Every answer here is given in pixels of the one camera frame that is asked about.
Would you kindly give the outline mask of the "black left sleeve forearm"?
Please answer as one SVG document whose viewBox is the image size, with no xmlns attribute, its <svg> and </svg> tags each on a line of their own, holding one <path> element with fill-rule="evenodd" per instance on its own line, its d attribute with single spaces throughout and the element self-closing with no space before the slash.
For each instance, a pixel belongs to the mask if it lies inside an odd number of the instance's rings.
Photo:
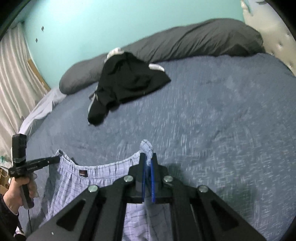
<svg viewBox="0 0 296 241">
<path fill-rule="evenodd" d="M 5 204 L 4 196 L 1 194 L 1 218 L 3 219 L 4 225 L 8 229 L 9 233 L 14 237 L 16 229 L 19 224 L 19 214 L 14 214 Z"/>
</svg>

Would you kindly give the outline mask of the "person's left hand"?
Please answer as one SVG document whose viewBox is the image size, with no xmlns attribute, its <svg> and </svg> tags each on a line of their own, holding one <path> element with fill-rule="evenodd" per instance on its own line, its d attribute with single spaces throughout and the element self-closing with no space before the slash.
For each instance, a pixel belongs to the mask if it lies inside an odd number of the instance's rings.
<svg viewBox="0 0 296 241">
<path fill-rule="evenodd" d="M 4 195 L 4 202 L 14 214 L 17 214 L 19 208 L 23 205 L 20 187 L 28 183 L 29 179 L 27 177 L 13 177 L 11 179 L 10 187 Z"/>
</svg>

